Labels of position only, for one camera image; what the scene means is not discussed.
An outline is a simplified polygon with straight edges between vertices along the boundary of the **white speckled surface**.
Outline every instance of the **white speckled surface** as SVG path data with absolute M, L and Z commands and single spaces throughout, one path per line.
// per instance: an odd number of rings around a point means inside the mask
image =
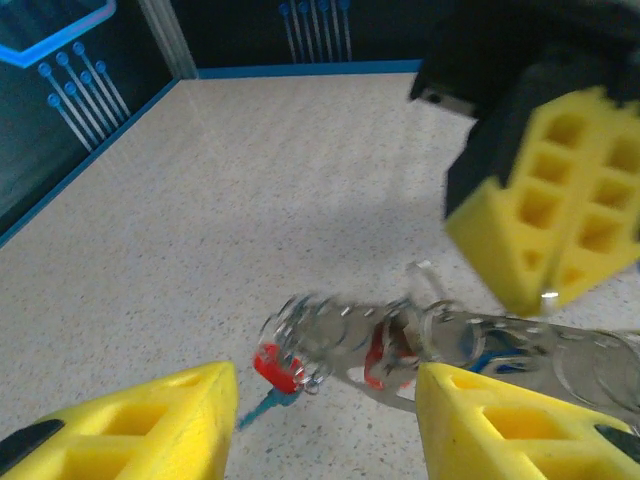
M 257 330 L 291 294 L 390 300 L 428 256 L 498 306 L 440 222 L 470 122 L 406 102 L 411 75 L 178 84 L 0 250 L 0 436 L 211 360 L 240 413 L 268 389 Z M 559 321 L 640 328 L 622 273 Z M 329 381 L 235 434 L 228 478 L 424 478 L 415 419 Z

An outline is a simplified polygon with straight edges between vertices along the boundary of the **key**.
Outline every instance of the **key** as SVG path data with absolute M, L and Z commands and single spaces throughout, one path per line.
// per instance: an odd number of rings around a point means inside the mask
M 302 389 L 297 390 L 294 393 L 283 393 L 277 388 L 272 388 L 267 393 L 267 396 L 258 404 L 256 408 L 247 413 L 244 417 L 242 417 L 238 423 L 236 424 L 236 428 L 238 430 L 244 430 L 253 422 L 255 422 L 258 417 L 263 415 L 267 410 L 277 407 L 278 405 L 282 405 L 283 407 L 288 407 L 293 402 L 295 402 L 298 397 L 302 393 Z

